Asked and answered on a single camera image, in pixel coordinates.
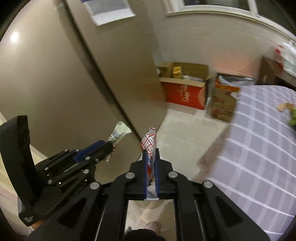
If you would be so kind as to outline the dark wooden side table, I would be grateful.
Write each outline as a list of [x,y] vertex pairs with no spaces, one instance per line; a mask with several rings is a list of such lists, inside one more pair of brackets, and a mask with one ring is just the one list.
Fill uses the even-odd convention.
[[295,77],[282,70],[276,61],[263,56],[257,85],[279,85],[295,90]]

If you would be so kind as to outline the white plastic shopping bag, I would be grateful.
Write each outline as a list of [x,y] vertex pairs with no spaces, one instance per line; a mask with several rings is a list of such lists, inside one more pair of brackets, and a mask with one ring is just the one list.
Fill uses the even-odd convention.
[[296,50],[294,41],[291,40],[289,43],[278,44],[275,48],[274,60],[282,70],[296,77]]

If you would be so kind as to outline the red cardboard box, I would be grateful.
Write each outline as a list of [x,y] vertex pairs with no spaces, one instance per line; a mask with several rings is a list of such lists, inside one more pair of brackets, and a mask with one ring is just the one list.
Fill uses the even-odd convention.
[[162,62],[157,66],[166,101],[204,110],[210,85],[217,76],[207,65]]

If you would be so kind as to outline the pink slipper foot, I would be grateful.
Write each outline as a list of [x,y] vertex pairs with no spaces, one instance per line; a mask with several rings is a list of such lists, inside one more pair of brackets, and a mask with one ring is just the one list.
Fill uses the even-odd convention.
[[150,221],[144,227],[144,229],[152,230],[156,235],[159,235],[161,228],[162,226],[158,221]]

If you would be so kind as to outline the papers on refrigerator door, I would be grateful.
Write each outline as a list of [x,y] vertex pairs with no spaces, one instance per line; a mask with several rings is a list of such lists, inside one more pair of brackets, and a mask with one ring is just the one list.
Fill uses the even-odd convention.
[[136,16],[126,0],[82,1],[96,26]]

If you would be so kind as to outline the red white wrapper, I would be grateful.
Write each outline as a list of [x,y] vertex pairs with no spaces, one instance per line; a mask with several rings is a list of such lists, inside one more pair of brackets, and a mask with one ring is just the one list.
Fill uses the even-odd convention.
[[157,130],[150,128],[141,141],[142,159],[147,167],[147,200],[157,200]]

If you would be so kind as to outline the brown printed cardboard box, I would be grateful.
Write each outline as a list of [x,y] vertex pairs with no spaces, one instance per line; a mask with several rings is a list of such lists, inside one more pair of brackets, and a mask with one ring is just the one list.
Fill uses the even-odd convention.
[[230,123],[239,101],[241,87],[255,85],[256,82],[255,78],[217,74],[211,98],[211,117]]

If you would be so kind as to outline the white green wrapper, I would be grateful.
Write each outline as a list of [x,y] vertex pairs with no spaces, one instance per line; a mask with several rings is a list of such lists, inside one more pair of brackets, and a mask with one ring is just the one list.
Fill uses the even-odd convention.
[[112,157],[112,155],[114,154],[115,149],[116,149],[117,145],[119,144],[119,142],[129,133],[132,133],[132,130],[124,122],[119,121],[116,124],[112,134],[110,135],[110,137],[108,139],[108,141],[110,143],[112,143],[113,149],[112,149],[111,153],[108,154],[106,156],[106,158],[104,159],[105,162],[109,162],[109,160]]

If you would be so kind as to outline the green bananas bunch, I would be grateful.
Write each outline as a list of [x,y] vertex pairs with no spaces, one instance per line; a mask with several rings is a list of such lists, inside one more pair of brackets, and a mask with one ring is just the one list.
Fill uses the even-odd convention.
[[288,124],[290,126],[295,126],[296,125],[296,109],[292,108],[290,110],[290,120],[288,121]]

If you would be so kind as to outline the white framed window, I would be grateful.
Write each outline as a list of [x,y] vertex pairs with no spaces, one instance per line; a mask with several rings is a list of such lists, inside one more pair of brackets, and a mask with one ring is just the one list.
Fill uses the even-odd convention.
[[164,1],[166,13],[221,14],[262,24],[295,40],[295,21],[276,1]]

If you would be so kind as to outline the purple checked tablecloth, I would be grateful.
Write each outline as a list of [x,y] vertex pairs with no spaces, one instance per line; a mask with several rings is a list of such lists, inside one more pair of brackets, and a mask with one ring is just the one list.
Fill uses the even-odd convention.
[[198,162],[198,180],[212,181],[271,240],[295,229],[295,128],[283,103],[295,103],[294,90],[241,88],[229,126]]

